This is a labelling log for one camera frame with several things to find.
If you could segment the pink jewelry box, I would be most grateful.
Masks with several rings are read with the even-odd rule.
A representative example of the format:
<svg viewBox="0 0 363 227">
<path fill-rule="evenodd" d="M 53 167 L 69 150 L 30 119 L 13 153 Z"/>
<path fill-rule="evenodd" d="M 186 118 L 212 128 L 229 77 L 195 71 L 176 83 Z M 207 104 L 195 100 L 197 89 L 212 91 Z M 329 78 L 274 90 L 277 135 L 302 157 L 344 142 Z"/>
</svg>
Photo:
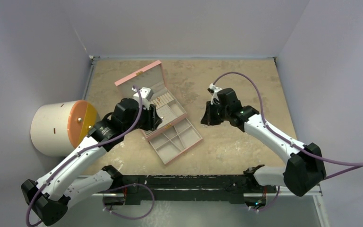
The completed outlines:
<svg viewBox="0 0 363 227">
<path fill-rule="evenodd" d="M 135 94 L 132 87 L 148 87 L 154 92 L 150 103 L 156 105 L 157 114 L 164 117 L 163 122 L 155 131 L 142 131 L 147 140 L 151 140 L 163 131 L 169 124 L 175 125 L 187 118 L 188 114 L 175 96 L 170 92 L 161 61 L 155 61 L 116 81 L 115 86 L 123 97 L 132 98 Z"/>
</svg>

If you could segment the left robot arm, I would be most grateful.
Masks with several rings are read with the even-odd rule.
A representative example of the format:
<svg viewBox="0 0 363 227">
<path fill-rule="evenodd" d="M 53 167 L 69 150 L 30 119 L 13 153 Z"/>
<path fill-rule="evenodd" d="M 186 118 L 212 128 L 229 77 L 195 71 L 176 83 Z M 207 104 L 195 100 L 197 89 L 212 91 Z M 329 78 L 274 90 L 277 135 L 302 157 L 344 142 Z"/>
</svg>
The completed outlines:
<svg viewBox="0 0 363 227">
<path fill-rule="evenodd" d="M 27 179 L 22 183 L 21 191 L 28 204 L 26 225 L 32 226 L 32 211 L 40 219 L 36 226 L 40 223 L 50 226 L 68 209 L 95 193 L 138 188 L 138 183 L 124 183 L 123 175 L 113 166 L 105 166 L 82 180 L 78 177 L 91 163 L 122 142 L 129 132 L 135 129 L 154 131 L 161 123 L 154 104 L 144 106 L 142 101 L 133 98 L 122 99 L 113 112 L 93 125 L 81 143 L 53 170 L 36 181 Z"/>
</svg>

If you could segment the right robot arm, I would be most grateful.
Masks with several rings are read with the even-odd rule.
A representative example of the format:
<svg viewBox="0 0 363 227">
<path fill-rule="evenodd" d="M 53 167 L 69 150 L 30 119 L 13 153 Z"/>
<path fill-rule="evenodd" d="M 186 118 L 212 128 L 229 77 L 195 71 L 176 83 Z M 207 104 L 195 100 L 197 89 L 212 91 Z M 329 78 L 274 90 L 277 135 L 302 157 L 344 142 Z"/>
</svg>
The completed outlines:
<svg viewBox="0 0 363 227">
<path fill-rule="evenodd" d="M 211 84 L 212 95 L 206 102 L 201 124 L 212 126 L 228 121 L 234 126 L 261 141 L 285 163 L 285 167 L 259 165 L 245 171 L 247 188 L 259 192 L 264 186 L 283 186 L 296 196 L 305 195 L 327 176 L 318 145 L 308 145 L 287 136 L 252 106 L 242 106 L 232 88 L 222 89 Z"/>
</svg>

